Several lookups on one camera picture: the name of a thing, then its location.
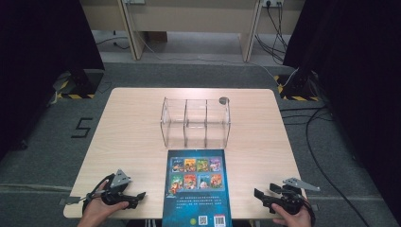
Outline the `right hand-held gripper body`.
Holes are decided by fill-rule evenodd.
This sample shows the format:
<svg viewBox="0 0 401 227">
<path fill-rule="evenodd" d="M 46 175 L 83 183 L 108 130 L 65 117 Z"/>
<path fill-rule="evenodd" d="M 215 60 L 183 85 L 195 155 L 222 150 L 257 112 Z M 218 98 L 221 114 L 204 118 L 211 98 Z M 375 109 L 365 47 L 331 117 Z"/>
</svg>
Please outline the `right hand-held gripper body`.
<svg viewBox="0 0 401 227">
<path fill-rule="evenodd" d="M 291 215 L 296 215 L 300 209 L 305 206 L 311 209 L 311 205 L 306 201 L 306 198 L 302 194 L 302 190 L 320 191 L 318 186 L 306 183 L 297 178 L 288 178 L 283 180 L 283 193 L 281 198 L 276 202 L 282 206 Z"/>
</svg>

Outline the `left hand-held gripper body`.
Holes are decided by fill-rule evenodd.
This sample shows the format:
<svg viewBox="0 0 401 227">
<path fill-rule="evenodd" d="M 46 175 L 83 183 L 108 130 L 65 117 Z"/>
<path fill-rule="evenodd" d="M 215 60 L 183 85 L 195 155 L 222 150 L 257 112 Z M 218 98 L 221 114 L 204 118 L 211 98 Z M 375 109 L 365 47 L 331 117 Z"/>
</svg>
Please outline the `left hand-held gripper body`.
<svg viewBox="0 0 401 227">
<path fill-rule="evenodd" d="M 114 174 L 108 177 L 108 181 L 103 186 L 101 199 L 107 205 L 114 205 L 122 201 L 130 201 L 128 197 L 123 194 L 127 188 L 131 178 L 128 177 L 121 169 L 118 169 Z"/>
</svg>

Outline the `blue picture book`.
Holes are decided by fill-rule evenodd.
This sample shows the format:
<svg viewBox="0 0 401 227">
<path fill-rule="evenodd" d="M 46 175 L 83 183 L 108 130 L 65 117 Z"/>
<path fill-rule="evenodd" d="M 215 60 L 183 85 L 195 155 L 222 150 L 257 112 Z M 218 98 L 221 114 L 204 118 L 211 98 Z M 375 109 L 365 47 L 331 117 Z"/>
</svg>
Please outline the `blue picture book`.
<svg viewBox="0 0 401 227">
<path fill-rule="evenodd" d="M 162 227 L 233 227 L 223 149 L 167 153 Z"/>
</svg>

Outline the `clear acrylic book rack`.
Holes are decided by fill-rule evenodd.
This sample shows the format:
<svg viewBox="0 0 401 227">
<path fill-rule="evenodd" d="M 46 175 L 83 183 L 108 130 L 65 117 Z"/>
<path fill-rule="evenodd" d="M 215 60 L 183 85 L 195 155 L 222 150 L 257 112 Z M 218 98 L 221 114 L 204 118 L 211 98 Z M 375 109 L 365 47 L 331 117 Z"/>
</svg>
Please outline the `clear acrylic book rack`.
<svg viewBox="0 0 401 227">
<path fill-rule="evenodd" d="M 231 129 L 230 99 L 165 98 L 161 133 L 167 148 L 226 148 Z"/>
</svg>

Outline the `person's right hand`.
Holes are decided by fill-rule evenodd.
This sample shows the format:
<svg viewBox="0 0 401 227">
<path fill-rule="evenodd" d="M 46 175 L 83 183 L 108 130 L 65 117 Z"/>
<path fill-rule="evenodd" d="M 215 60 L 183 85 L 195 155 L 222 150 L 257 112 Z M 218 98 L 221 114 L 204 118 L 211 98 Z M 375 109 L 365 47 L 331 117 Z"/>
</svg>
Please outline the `person's right hand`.
<svg viewBox="0 0 401 227">
<path fill-rule="evenodd" d="M 276 224 L 286 227 L 312 227 L 311 216 L 308 210 L 303 206 L 296 215 L 291 215 L 279 204 L 273 203 L 271 208 L 281 216 L 272 221 Z"/>
</svg>

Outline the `person's left hand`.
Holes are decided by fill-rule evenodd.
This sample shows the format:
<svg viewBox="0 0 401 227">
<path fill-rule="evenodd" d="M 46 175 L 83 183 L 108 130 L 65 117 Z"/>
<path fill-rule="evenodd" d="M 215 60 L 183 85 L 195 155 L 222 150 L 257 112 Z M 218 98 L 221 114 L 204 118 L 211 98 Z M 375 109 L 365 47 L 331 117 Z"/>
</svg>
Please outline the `person's left hand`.
<svg viewBox="0 0 401 227">
<path fill-rule="evenodd" d="M 125 209 L 128 205 L 127 201 L 108 205 L 101 198 L 94 198 L 86 206 L 77 227 L 99 227 L 110 215 Z"/>
</svg>

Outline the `black stand base striped tape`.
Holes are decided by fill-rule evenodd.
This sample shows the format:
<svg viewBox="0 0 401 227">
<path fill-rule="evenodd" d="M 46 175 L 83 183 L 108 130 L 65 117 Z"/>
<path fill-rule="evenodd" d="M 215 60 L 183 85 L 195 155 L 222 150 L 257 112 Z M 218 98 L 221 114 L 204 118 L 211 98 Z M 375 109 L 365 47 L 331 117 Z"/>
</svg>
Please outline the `black stand base striped tape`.
<svg viewBox="0 0 401 227">
<path fill-rule="evenodd" d="M 317 91 L 308 76 L 299 76 L 297 71 L 273 77 L 280 97 L 285 100 L 318 101 Z"/>
<path fill-rule="evenodd" d="M 86 99 L 94 98 L 104 76 L 103 70 L 82 69 L 68 72 L 61 87 L 56 91 L 56 98 Z"/>
</svg>

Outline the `black curtain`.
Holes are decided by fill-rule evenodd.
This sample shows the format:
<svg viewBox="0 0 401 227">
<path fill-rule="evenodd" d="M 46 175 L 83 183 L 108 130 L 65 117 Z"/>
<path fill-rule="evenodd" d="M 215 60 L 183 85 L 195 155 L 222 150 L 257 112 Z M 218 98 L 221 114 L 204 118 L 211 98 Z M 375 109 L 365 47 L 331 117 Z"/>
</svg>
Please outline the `black curtain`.
<svg viewBox="0 0 401 227">
<path fill-rule="evenodd" d="M 285 64 L 318 74 L 401 224 L 401 0 L 305 0 Z"/>
<path fill-rule="evenodd" d="M 0 0 L 0 160 L 27 135 L 61 73 L 102 67 L 79 0 Z"/>
</svg>

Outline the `beige wooden desk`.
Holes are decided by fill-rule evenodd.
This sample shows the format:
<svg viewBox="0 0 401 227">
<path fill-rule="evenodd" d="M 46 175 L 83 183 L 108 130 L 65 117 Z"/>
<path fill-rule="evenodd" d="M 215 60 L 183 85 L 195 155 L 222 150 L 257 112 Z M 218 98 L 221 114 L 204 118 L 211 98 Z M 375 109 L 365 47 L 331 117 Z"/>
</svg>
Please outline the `beige wooden desk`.
<svg viewBox="0 0 401 227">
<path fill-rule="evenodd" d="M 284 0 L 281 8 L 263 8 L 261 0 L 146 0 L 128 5 L 123 0 L 79 0 L 92 30 L 123 30 L 128 35 L 131 57 L 141 59 L 148 31 L 234 33 L 242 59 L 252 55 L 253 37 L 290 35 L 305 0 Z"/>
</svg>

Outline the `white power strip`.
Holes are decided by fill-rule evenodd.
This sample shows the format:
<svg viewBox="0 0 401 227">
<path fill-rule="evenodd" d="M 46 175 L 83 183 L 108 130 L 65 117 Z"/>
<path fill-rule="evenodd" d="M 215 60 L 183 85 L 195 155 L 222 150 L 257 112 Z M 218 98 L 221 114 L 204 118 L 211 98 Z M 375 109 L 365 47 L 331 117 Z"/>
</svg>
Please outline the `white power strip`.
<svg viewBox="0 0 401 227">
<path fill-rule="evenodd" d="M 263 8 L 281 8 L 284 0 L 261 0 Z"/>
</svg>

